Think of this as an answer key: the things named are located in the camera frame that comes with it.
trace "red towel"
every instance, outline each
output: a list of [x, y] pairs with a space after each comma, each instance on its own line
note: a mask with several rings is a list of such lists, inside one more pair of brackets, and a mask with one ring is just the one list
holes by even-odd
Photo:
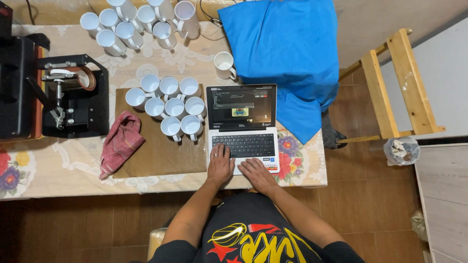
[[132, 113], [124, 111], [116, 117], [102, 147], [99, 179], [102, 180], [119, 169], [145, 142], [140, 129], [141, 121]]

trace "sticker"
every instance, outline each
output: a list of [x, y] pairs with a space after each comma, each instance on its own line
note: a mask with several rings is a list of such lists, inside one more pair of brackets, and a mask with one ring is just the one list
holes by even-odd
[[265, 164], [268, 171], [278, 171], [278, 165], [276, 164]]

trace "hand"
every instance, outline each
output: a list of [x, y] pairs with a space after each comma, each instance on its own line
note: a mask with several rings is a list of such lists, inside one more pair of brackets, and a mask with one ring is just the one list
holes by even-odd
[[227, 182], [234, 173], [235, 158], [229, 161], [229, 151], [229, 146], [224, 150], [224, 144], [219, 143], [211, 149], [206, 181], [214, 182], [218, 188]]
[[276, 190], [281, 189], [273, 175], [257, 158], [246, 159], [240, 165], [237, 165], [237, 168], [247, 177], [255, 190], [270, 198]]

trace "wooden frame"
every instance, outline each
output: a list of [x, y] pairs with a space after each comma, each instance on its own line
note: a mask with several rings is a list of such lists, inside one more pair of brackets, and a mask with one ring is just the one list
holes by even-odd
[[[339, 140], [338, 143], [388, 139], [410, 135], [420, 135], [445, 131], [444, 126], [437, 126], [427, 98], [413, 50], [408, 35], [410, 29], [400, 29], [387, 41], [374, 50], [370, 50], [359, 61], [345, 69], [339, 80], [346, 78], [356, 70], [363, 67], [367, 85], [371, 95], [380, 135], [358, 137]], [[392, 107], [388, 98], [387, 89], [383, 81], [377, 56], [390, 51], [400, 90], [403, 94], [406, 110], [413, 129], [411, 131], [398, 131]]]

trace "wooden floor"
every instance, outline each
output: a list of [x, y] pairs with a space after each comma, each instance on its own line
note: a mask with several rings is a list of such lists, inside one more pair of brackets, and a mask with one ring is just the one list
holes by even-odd
[[[330, 107], [350, 136], [379, 134], [362, 70], [342, 81]], [[367, 263], [423, 263], [411, 230], [420, 207], [413, 167], [389, 167], [370, 143], [326, 150], [328, 187], [287, 191], [329, 222]], [[192, 193], [61, 197], [0, 202], [1, 262], [146, 261], [149, 233]]]

